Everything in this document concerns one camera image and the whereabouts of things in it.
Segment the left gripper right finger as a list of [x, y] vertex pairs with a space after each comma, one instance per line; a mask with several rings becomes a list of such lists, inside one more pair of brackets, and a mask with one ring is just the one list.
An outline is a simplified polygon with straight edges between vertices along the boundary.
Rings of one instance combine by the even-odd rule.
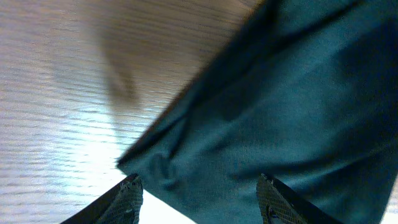
[[259, 177], [256, 195], [263, 224], [342, 224], [272, 176]]

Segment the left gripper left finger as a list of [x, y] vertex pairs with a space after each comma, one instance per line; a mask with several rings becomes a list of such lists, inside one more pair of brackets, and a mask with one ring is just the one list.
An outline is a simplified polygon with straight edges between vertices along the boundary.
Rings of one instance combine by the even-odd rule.
[[142, 204], [142, 181], [132, 174], [61, 224], [138, 224]]

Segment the black leggings with red waistband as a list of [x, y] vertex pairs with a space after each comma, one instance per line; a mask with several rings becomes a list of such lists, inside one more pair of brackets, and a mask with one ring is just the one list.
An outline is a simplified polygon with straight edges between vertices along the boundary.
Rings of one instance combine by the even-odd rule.
[[342, 223], [397, 175], [397, 2], [266, 1], [120, 159], [197, 223], [260, 223], [261, 174]]

